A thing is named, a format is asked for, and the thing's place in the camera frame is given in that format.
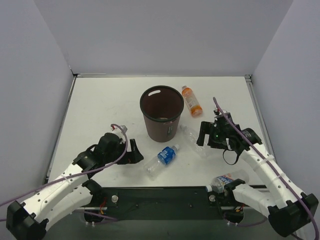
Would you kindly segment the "blue label clear plastic bottle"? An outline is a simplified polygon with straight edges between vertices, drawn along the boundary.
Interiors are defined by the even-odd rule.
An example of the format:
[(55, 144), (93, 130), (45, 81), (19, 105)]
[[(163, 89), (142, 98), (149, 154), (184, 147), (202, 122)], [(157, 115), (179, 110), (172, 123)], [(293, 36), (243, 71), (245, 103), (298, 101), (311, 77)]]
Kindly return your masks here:
[(151, 180), (155, 180), (176, 158), (180, 146), (167, 146), (144, 165), (144, 171)]

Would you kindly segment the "white blue label plastic bottle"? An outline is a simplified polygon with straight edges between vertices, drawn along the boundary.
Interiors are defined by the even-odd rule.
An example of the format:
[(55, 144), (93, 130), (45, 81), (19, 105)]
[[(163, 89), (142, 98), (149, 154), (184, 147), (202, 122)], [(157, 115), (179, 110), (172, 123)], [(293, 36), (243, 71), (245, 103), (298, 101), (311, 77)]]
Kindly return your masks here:
[(205, 186), (206, 191), (208, 193), (210, 192), (216, 192), (216, 193), (222, 193), (224, 191), (224, 187), (226, 184), (229, 184), (237, 179), (241, 179), (245, 181), (245, 183), (248, 183), (250, 180), (249, 175), (244, 170), (236, 170), (230, 173), (227, 173), (225, 175), (220, 175), (217, 177), (214, 177), (208, 185)]

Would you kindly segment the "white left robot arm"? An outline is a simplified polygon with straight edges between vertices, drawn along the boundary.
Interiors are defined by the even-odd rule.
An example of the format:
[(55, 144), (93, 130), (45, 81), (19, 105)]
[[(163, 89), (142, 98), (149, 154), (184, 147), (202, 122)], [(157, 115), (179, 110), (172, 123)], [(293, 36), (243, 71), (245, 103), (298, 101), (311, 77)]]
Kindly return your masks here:
[(103, 201), (104, 190), (92, 179), (102, 167), (137, 164), (143, 158), (134, 139), (106, 133), (79, 153), (56, 180), (21, 203), (13, 201), (7, 207), (6, 228), (17, 240), (43, 239), (50, 227), (77, 208)]

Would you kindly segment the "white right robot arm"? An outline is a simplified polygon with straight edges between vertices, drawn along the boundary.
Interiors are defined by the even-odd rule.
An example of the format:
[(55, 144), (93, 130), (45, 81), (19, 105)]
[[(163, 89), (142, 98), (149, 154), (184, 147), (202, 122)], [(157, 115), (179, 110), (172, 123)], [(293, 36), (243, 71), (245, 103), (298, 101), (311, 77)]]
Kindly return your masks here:
[(200, 124), (197, 145), (235, 152), (257, 174), (270, 195), (249, 186), (240, 176), (228, 180), (222, 189), (208, 185), (207, 191), (229, 202), (243, 203), (265, 216), (272, 228), (287, 237), (309, 223), (317, 226), (314, 216), (319, 200), (296, 186), (269, 154), (261, 138), (251, 128), (241, 129), (231, 114), (218, 113), (214, 122)]

